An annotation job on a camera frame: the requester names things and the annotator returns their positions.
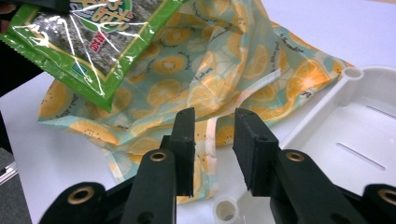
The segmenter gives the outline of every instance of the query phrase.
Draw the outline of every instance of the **white plastic container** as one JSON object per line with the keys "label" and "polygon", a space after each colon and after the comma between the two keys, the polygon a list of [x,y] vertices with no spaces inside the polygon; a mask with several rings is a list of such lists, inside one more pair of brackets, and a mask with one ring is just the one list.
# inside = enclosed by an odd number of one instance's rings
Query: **white plastic container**
{"label": "white plastic container", "polygon": [[396,186],[396,68],[346,68],[280,147],[308,154],[359,195],[369,184]]}

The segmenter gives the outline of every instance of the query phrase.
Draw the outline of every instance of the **green snack package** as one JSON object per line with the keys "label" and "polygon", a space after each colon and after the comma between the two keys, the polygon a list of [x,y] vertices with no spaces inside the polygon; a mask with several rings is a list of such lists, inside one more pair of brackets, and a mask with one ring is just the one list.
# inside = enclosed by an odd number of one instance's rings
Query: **green snack package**
{"label": "green snack package", "polygon": [[182,0],[70,0],[70,13],[23,5],[0,39],[111,111],[115,90]]}

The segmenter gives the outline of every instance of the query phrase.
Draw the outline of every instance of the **gray floor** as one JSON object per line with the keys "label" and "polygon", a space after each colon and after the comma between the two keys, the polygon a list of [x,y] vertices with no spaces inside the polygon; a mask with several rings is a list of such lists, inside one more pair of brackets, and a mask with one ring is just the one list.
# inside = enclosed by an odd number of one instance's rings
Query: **gray floor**
{"label": "gray floor", "polygon": [[[12,154],[0,148],[0,169],[14,161]],[[23,196],[19,175],[0,186],[0,224],[32,223]]]}

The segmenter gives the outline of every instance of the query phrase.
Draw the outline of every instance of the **white table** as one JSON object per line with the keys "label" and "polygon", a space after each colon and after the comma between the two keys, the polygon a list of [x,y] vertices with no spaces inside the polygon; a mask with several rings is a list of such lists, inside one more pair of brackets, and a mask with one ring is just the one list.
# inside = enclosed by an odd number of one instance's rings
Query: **white table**
{"label": "white table", "polygon": [[[396,5],[364,0],[262,1],[271,20],[326,53],[356,66],[396,66]],[[64,189],[74,184],[94,181],[109,189],[116,183],[98,147],[81,135],[36,123],[40,102],[52,80],[43,73],[0,99],[33,223]],[[282,140],[325,93],[320,92],[273,127],[278,139]],[[219,148],[218,162],[218,194],[211,200],[179,205],[177,223],[214,223],[214,202],[244,184],[230,147]],[[273,223],[268,202],[260,203],[262,222]]]}

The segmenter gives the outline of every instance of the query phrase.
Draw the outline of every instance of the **patterned cloth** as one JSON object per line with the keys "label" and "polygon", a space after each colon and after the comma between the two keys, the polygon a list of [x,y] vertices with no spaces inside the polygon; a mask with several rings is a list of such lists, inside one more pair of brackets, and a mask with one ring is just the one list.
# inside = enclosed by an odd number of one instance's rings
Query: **patterned cloth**
{"label": "patterned cloth", "polygon": [[215,149],[233,142],[237,107],[272,125],[349,65],[271,22],[260,0],[190,0],[123,80],[111,113],[54,81],[39,121],[87,136],[122,182],[170,134],[177,111],[194,107],[194,197],[184,203],[218,189]]}

